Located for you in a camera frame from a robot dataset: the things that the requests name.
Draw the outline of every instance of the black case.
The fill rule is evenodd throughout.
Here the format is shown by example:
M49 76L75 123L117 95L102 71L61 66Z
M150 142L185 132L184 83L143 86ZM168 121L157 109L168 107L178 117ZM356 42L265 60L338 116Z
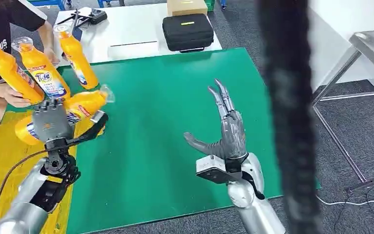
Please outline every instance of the black case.
M166 17L163 31L171 51L204 50L213 43L214 31L204 14Z

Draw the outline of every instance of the orange bottle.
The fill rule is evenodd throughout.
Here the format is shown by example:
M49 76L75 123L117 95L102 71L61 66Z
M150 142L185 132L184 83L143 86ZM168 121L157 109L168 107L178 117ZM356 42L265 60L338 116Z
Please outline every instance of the orange bottle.
M0 49L0 77L11 86L12 89L29 99L31 104L42 102L44 92L16 63L15 58Z
M54 32L82 87L93 89L98 85L98 79L82 52L81 43L73 37L69 29L69 26L61 24L54 27Z
M114 94L106 85L102 85L100 90L75 94L72 98L64 102L68 122L73 126L81 120L95 114L95 112L106 103L114 101ZM32 116L21 119L15 125L15 134L28 145L40 143L34 130Z
M32 39L17 38L12 42L12 48L20 53L23 65L50 98L69 98L71 96L67 83L48 57L34 47Z

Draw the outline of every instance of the floor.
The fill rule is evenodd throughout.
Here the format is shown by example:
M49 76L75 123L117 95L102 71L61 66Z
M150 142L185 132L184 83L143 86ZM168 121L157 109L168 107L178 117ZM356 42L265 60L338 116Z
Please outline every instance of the floor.
M127 0L126 5L161 3L165 0ZM98 7L96 0L73 0L73 7ZM42 8L51 23L55 22L57 7ZM245 47L260 73L263 74L263 40L257 25L253 0L229 0L228 7L221 11L216 1L210 21L223 48ZM12 37L30 36L36 46L42 48L36 33L12 28ZM368 81L339 84L331 94L374 91ZM346 149L351 153L367 178L374 176L374 97L360 97L346 100L333 100L318 105L322 114L334 128ZM318 195L327 202L344 201L345 188L359 182L358 178L344 160L319 120L317 131L317 177L323 187ZM374 199L374 187L357 191L349 198L351 202ZM282 222L286 224L282 198L270 200ZM327 206L321 204L324 233L333 234L374 234L374 203L370 206L346 205L336 223L343 205ZM101 232L104 234L242 234L246 233L238 213L230 208L191 215L167 221L137 225Z

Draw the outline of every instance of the yellow mat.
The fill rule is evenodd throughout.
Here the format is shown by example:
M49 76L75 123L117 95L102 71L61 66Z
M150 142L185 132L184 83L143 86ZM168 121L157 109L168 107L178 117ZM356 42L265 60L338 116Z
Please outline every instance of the yellow mat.
M27 155L33 154L44 149L43 144L30 146L19 140L14 132L15 124L28 113L6 112L0 125L0 185L8 170L18 161ZM91 126L89 119L83 120L76 125L75 135L80 135ZM71 147L70 154L76 156L76 146ZM31 168L37 161L46 156L41 154L19 165L9 176L2 195L0 197L0 218L6 213L12 200L18 192L18 186L22 180L28 175ZM57 208L49 215L44 228L43 234L63 234L67 230L68 213L71 204L72 186L66 192L63 200Z

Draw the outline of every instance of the black t-shirt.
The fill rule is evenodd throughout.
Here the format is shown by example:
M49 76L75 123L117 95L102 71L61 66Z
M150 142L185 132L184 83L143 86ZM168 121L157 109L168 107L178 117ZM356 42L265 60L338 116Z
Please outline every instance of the black t-shirt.
M0 6L0 48L9 54L11 53L9 23L33 32L45 23L46 18L44 13L27 0L12 0L11 3Z

